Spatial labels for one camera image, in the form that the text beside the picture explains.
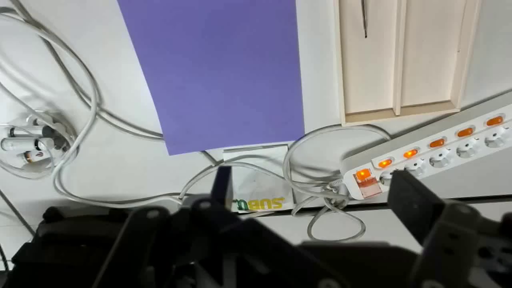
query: wire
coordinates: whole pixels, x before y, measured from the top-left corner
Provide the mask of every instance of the wire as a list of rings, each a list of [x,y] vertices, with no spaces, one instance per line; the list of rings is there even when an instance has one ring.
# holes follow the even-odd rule
[[[17,173],[17,171],[22,171],[22,170],[19,170],[15,166],[11,166],[11,165],[7,165],[7,163],[4,163],[1,160],[0,160],[0,170],[3,170],[4,173],[7,173],[7,174],[11,174],[14,178],[25,179],[25,181],[38,181],[38,179],[44,179],[44,178],[47,178],[51,174],[51,170],[44,170],[43,173],[39,173],[38,176],[33,176],[33,178],[23,176],[23,174]]]
[[[318,221],[323,214],[326,214],[327,211],[342,213],[342,214],[351,218],[351,219],[359,226],[358,232],[355,232],[355,234],[350,235],[350,237],[335,238],[335,240],[316,238],[316,237],[313,235],[313,226],[315,226],[316,221]],[[315,240],[315,242],[347,242],[347,240],[358,238],[358,237],[363,235],[364,232],[366,232],[366,224],[364,224],[364,221],[361,221],[359,218],[356,218],[356,216],[353,216],[353,214],[350,214],[350,213],[347,213],[347,211],[342,211],[342,210],[337,210],[337,208],[335,208],[335,210],[331,210],[331,208],[327,208],[327,206],[323,206],[323,208],[308,221],[308,224],[307,224],[307,237],[308,237],[310,240]]]
[[[289,146],[289,149],[287,149],[287,152],[286,152],[286,155],[284,155],[284,160],[283,160],[283,179],[287,182],[287,186],[289,186],[294,192],[299,192],[299,194],[305,194],[305,195],[307,195],[307,198],[303,198],[302,202],[299,202],[299,203],[294,205],[294,208],[291,210],[291,214],[297,214],[299,210],[302,210],[303,205],[308,203],[308,202],[311,202],[311,200],[323,198],[323,203],[324,203],[324,206],[323,206],[323,208],[310,219],[310,222],[307,224],[307,237],[308,237],[310,240],[316,240],[316,242],[347,242],[347,240],[353,240],[353,238],[356,238],[356,237],[359,237],[359,235],[363,235],[363,234],[366,232],[366,224],[364,224],[359,218],[342,211],[342,208],[350,203],[350,197],[348,197],[347,192],[345,192],[343,195],[339,194],[340,189],[342,189],[342,186],[340,186],[340,174],[337,174],[337,178],[335,178],[335,174],[334,174],[332,178],[326,178],[326,179],[329,179],[329,181],[323,182],[323,187],[321,187],[323,192],[308,190],[308,189],[307,189],[307,182],[295,182],[295,181],[292,181],[292,171],[291,171],[291,170],[292,170],[292,163],[291,163],[291,158],[292,158],[295,149],[297,149],[300,144],[303,144],[305,141],[308,141],[310,138],[313,138],[313,136],[318,136],[318,134],[323,134],[323,133],[331,133],[331,131],[335,131],[335,130],[342,130],[342,131],[348,131],[348,130],[359,130],[359,131],[363,131],[363,130],[366,130],[366,131],[372,131],[372,133],[382,136],[382,139],[385,139],[385,141],[391,138],[385,130],[382,130],[382,128],[379,128],[379,126],[374,126],[374,125],[366,125],[366,126],[347,126],[347,128],[345,128],[345,126],[340,126],[340,125],[331,125],[331,126],[323,126],[323,128],[319,128],[319,130],[310,131],[308,134],[302,136],[300,139],[297,139],[295,142],[292,142],[292,144]],[[337,238],[337,240],[323,240],[323,238],[315,237],[315,235],[313,235],[313,226],[315,226],[315,224],[318,222],[318,219],[319,219],[323,214],[326,214],[327,211],[335,211],[335,213],[343,213],[343,214],[347,214],[350,219],[353,219],[353,221],[359,226],[358,232],[355,232],[355,234],[350,235],[350,237]]]
[[[97,288],[100,285],[100,280],[102,280],[103,274],[107,272],[107,269],[110,266],[110,261],[111,261],[113,254],[116,253],[116,250],[118,250],[118,246],[119,246],[119,243],[121,243],[121,240],[123,240],[123,237],[124,237],[124,234],[126,234],[126,230],[127,230],[127,227],[131,224],[131,219],[134,218],[134,214],[137,211],[139,210],[131,211],[127,219],[124,221],[124,224],[123,224],[121,230],[118,232],[118,235],[116,235],[116,238],[115,238],[107,258],[102,261],[102,266],[100,266],[100,269],[99,269],[99,272],[97,272],[97,275],[94,278],[92,288]]]
[[[78,197],[78,195],[71,194],[68,189],[65,189],[65,186],[63,186],[63,182],[60,179],[62,178],[62,170],[68,163],[68,160],[73,157],[73,154],[78,150],[79,144],[89,134],[89,131],[91,131],[91,128],[92,128],[92,125],[95,122],[95,112],[97,112],[97,106],[100,102],[100,91],[99,91],[97,82],[94,80],[94,77],[89,72],[89,69],[86,67],[86,64],[59,37],[55,37],[54,34],[51,34],[47,30],[41,30],[41,29],[38,29],[38,27],[35,27],[35,26],[31,26],[28,22],[23,22],[23,21],[20,21],[19,18],[15,18],[12,14],[0,13],[0,16],[1,16],[1,19],[7,19],[7,21],[11,21],[14,24],[19,24],[20,27],[28,29],[30,32],[36,34],[38,37],[47,40],[49,43],[52,43],[52,45],[59,46],[60,50],[63,50],[65,53],[68,53],[68,56],[71,56],[76,61],[76,64],[81,67],[81,70],[87,77],[91,90],[92,90],[91,110],[89,110],[89,117],[87,117],[87,120],[84,123],[84,128],[78,133],[76,139],[73,141],[73,144],[70,146],[70,149],[67,150],[63,158],[55,165],[55,168],[52,171],[52,186],[54,186],[55,192],[59,192],[62,197],[65,197],[68,200],[73,200],[73,202],[81,202],[81,203],[95,205],[95,206],[110,206],[110,208],[132,208],[132,206],[140,206],[140,205],[150,205],[150,203],[155,203],[155,202],[159,202],[159,200],[169,200],[169,202],[174,202],[174,203],[180,205],[180,202],[175,200],[174,197],[169,197],[169,194],[159,194],[159,195],[155,195],[155,197],[134,198],[134,200],[105,202],[105,200],[94,200],[94,198]],[[9,90],[6,90],[3,85],[0,85],[0,88],[3,88],[11,99],[14,99],[20,106],[23,106],[27,110],[30,110],[36,117],[41,117],[31,107],[23,104],[17,96],[9,93]]]
[[[0,256],[1,256],[1,262],[3,262],[4,272],[11,272],[11,270],[9,270],[9,264],[7,264],[7,261],[6,261],[6,256],[4,256],[4,253],[3,253],[1,245],[0,245]]]
[[[57,35],[54,35],[49,29],[46,29],[41,22],[38,22],[36,19],[33,19],[30,16],[30,13],[25,10],[25,6],[19,2],[19,0],[11,0],[12,5],[17,8],[17,11],[22,14],[22,18],[19,18],[15,14],[15,11],[12,10],[3,10],[0,11],[1,16],[6,16],[9,19],[15,19],[19,21],[19,24],[25,24],[31,32],[35,32],[46,45],[46,48],[49,50],[49,53],[52,54],[52,58],[55,59],[57,66],[62,69],[63,75],[67,77],[67,80],[70,82],[70,85],[73,86],[73,90],[76,91],[76,94],[79,96],[79,99],[86,104],[86,107],[91,110],[91,118],[87,122],[87,125],[83,128],[83,131],[79,133],[81,136],[76,138],[75,141],[75,147],[70,149],[68,154],[71,152],[76,152],[78,150],[78,146],[81,144],[81,141],[84,139],[83,134],[87,134],[92,123],[94,123],[94,118],[92,118],[92,114],[99,115],[100,118],[102,114],[97,114],[100,112],[100,91],[99,91],[99,86],[97,86],[97,82],[95,78],[92,77],[92,74],[89,72],[89,69],[84,66],[84,62],[79,59],[79,56],[71,50],[68,48]],[[60,56],[57,54],[57,51],[54,50],[54,46],[59,46],[62,48],[65,53],[68,53],[78,64],[79,67],[84,70],[92,90],[94,90],[94,98],[87,96],[86,91],[79,86],[79,83],[71,77],[71,74],[68,72],[68,69],[65,67],[63,61],[60,59]],[[41,114],[38,114],[36,110],[33,110],[30,106],[27,106],[23,101],[20,101],[14,93],[11,93],[4,85],[0,86],[6,96],[9,96],[12,101],[15,101],[17,104],[20,104],[22,107],[25,107],[30,114],[36,115],[38,118],[44,120],[44,117]],[[119,117],[116,117],[115,114],[102,109],[102,112],[105,112],[107,115],[113,117],[115,120],[118,120],[119,123],[126,125],[126,126],[131,126],[132,130],[139,131],[137,133],[132,133],[129,130],[124,130],[123,126],[119,125],[115,125],[113,122],[103,118],[107,123],[110,123],[111,126],[124,131],[124,133],[129,133],[129,134],[134,134],[134,136],[140,136],[140,138],[151,138],[151,139],[161,139],[161,133],[155,133],[155,131],[150,131],[150,130],[145,130],[145,128],[140,128],[137,125],[132,125]],[[211,165],[215,165],[215,158],[207,154],[206,150],[201,150],[201,155],[204,155],[204,158],[211,163]],[[65,190],[62,181],[59,179],[60,178],[60,170],[63,168],[63,165],[68,162],[70,158],[63,158],[60,165],[55,166],[54,170],[54,187],[57,192],[63,192],[67,194],[68,197],[71,198],[76,198],[75,195],[71,195],[68,190]]]
[[[46,29],[46,26],[38,22],[19,0],[11,0],[11,3],[15,6],[15,10],[19,11],[19,14],[23,18],[25,22],[28,22],[28,24],[41,29],[41,30],[47,30],[49,32],[49,29]],[[63,64],[63,61],[59,56],[59,53],[54,50],[52,42],[49,42],[46,38],[43,38],[43,42],[44,42],[49,54],[54,58],[55,64],[62,70],[63,77],[68,80],[70,86],[75,90],[75,93],[79,98],[81,104],[84,104],[87,109],[91,109],[91,98],[87,96],[86,90],[76,82],[76,78],[70,74],[70,70]],[[134,136],[139,136],[139,138],[147,138],[147,139],[161,139],[163,138],[161,133],[142,128],[139,125],[134,125],[134,123],[118,117],[116,114],[107,110],[105,107],[97,107],[97,112],[99,112],[97,115],[103,122],[107,122],[108,125],[111,125],[116,130],[121,130],[124,133],[129,133],[129,134],[134,134]]]
[[[25,221],[25,218],[15,210],[15,206],[12,205],[12,202],[0,190],[0,197],[1,200],[6,203],[6,206],[9,206],[9,210],[15,214],[15,218],[19,219],[19,222],[27,229],[27,232],[33,237],[35,230],[30,227],[30,224]]]

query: black machine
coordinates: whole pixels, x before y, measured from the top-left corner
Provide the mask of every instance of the black machine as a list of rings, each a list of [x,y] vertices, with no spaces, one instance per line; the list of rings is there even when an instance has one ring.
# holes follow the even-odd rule
[[[230,168],[219,168],[211,195],[187,198],[175,214],[49,208],[4,288],[512,286],[512,213],[492,222],[406,171],[393,173],[388,206],[420,254],[385,243],[292,246],[230,213],[230,198]]]

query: power strip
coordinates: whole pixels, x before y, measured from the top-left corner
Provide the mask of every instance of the power strip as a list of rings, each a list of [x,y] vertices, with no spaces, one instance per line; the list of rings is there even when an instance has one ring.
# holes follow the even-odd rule
[[[443,173],[512,146],[512,91],[359,152],[343,162],[343,186],[363,200],[388,190],[391,171],[417,179]]]

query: purple board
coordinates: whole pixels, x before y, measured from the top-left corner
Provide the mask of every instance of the purple board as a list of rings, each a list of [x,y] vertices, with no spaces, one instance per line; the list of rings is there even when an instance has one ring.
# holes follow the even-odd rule
[[[118,0],[169,154],[303,133],[294,0]]]

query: desk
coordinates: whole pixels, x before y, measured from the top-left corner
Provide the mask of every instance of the desk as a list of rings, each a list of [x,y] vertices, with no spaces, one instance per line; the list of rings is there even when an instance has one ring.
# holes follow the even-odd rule
[[[339,118],[335,96],[339,83],[332,74],[332,53],[335,51],[329,34],[334,26],[332,2],[297,0],[307,131],[335,123]],[[105,107],[127,120],[158,130],[148,88],[115,0],[25,0],[23,3],[35,18],[59,34],[84,59],[102,88]],[[512,34],[508,34],[512,3],[507,0],[484,2],[481,13],[463,104],[512,88]],[[31,107],[46,104],[55,107],[76,128],[81,128],[86,109],[76,101],[39,40],[1,22],[0,34],[0,80],[14,86],[14,91],[23,96]],[[4,74],[14,75],[20,83],[6,80]],[[22,112],[20,107],[0,96],[0,123]],[[423,120],[427,117],[406,123],[388,122],[382,126],[395,133]],[[505,154],[495,162],[503,166],[512,162],[512,157]],[[207,162],[198,154],[167,157],[163,142],[135,139],[97,122],[83,142],[79,157],[65,170],[63,179],[83,197],[129,198],[180,190],[187,179],[206,165]],[[436,181],[436,184],[443,187],[446,181],[449,179]],[[507,189],[507,184],[502,181],[500,184],[497,182],[494,189]],[[47,205],[60,200],[52,192],[51,179],[27,182],[0,173],[0,189],[12,198],[31,224],[38,222]],[[481,194],[481,190],[468,186],[463,194]],[[369,218],[380,219],[383,214],[367,211]],[[11,254],[15,245],[27,240],[27,235],[11,218],[1,214],[1,221],[0,243],[4,243]],[[279,221],[284,224],[299,221],[305,227],[308,219],[275,218],[276,226],[281,226]],[[292,240],[305,235],[302,227],[295,229]],[[387,229],[380,230],[382,240],[396,240],[395,234],[387,234]],[[369,230],[366,237],[379,238],[380,234]]]

